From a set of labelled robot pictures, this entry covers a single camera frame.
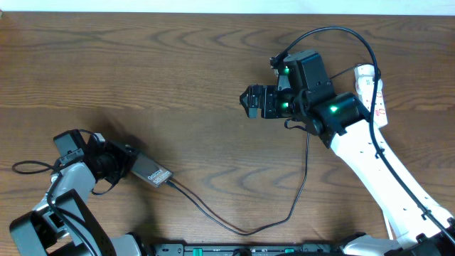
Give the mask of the Galaxy smartphone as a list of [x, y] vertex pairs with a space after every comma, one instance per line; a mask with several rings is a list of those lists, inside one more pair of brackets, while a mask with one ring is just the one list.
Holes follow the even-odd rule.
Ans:
[[155, 188], [166, 183], [173, 176], [172, 171], [169, 171], [143, 153], [139, 153], [136, 156], [130, 171]]

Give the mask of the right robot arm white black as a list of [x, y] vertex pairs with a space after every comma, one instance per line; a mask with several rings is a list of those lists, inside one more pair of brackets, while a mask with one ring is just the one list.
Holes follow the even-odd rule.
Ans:
[[396, 238], [354, 235], [338, 247], [344, 255], [453, 255], [454, 217], [412, 177], [370, 113], [352, 92], [336, 94], [314, 50], [287, 56], [276, 85], [250, 85], [240, 104], [249, 118], [303, 122], [356, 173], [380, 206]]

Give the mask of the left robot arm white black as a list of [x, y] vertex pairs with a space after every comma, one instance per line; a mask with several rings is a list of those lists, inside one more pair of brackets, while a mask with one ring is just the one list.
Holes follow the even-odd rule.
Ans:
[[20, 255], [48, 255], [48, 248], [64, 237], [71, 241], [54, 255], [145, 255], [134, 233], [110, 238], [86, 205], [95, 185], [118, 184], [137, 160], [138, 151], [127, 144], [107, 141], [100, 133], [73, 129], [54, 137], [60, 153], [50, 171], [50, 188], [27, 214], [13, 220], [9, 231]]

